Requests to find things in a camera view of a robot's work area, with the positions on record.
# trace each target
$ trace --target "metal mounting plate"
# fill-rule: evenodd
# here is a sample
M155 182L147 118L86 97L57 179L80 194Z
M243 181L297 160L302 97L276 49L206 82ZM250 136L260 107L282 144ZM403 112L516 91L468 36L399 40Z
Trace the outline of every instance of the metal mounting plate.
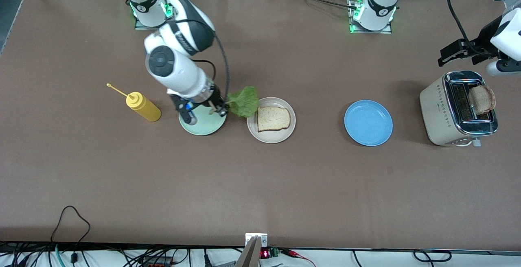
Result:
M259 234L256 232L246 232L244 245L247 245L248 242L250 241L250 239L254 236L259 236L262 238L262 247L263 248L268 246L268 234Z

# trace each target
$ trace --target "blue plate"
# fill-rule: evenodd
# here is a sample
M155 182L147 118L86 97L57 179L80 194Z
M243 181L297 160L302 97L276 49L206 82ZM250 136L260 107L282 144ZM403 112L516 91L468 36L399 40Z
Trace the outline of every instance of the blue plate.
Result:
M382 145L391 137L392 118L387 109L372 100L351 104L344 115L348 134L366 146Z

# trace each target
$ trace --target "plate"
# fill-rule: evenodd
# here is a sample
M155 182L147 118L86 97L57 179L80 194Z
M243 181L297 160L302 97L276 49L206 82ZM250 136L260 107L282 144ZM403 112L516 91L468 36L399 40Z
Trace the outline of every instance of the plate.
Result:
M210 115L210 110L212 108L199 105L193 110L195 117L197 118L197 123L195 125L190 126L185 123L181 115L179 114L179 122L181 126L192 135L196 136L206 136L216 132L220 129L226 120L226 115L221 117L219 113L214 113Z
M296 116L293 108L288 102L276 97L266 97L259 100L259 106L275 106L283 109L287 109L290 112L290 127L280 131L263 131L258 132L257 126L257 113L249 117L246 122L248 124L248 130L250 130L253 137L264 143L280 143L293 133L295 129Z
M344 115L348 134L358 143L378 146L392 134L392 118L387 109L372 100L360 100L351 104Z

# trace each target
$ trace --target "light green plate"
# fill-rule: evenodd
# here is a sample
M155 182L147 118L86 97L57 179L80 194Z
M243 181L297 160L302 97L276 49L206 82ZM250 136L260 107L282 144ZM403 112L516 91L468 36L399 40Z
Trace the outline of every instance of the light green plate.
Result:
M186 124L184 120L181 118L181 115L179 115L179 122L181 123L181 126L192 135L210 135L213 132L216 132L218 129L220 129L226 120L226 115L223 117L220 117L217 113L210 115L211 109L212 108L210 107L202 105L194 109L192 112L197 118L197 123L193 126Z

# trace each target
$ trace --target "teal cable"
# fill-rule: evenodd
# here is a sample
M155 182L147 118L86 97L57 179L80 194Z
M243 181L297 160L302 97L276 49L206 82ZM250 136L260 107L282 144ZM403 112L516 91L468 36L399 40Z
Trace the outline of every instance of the teal cable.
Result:
M60 252L58 251L58 244L56 244L56 247L54 248L54 252L56 252L56 256L58 257L58 262L60 262L61 267L65 267L65 264L63 263L63 260L61 259Z

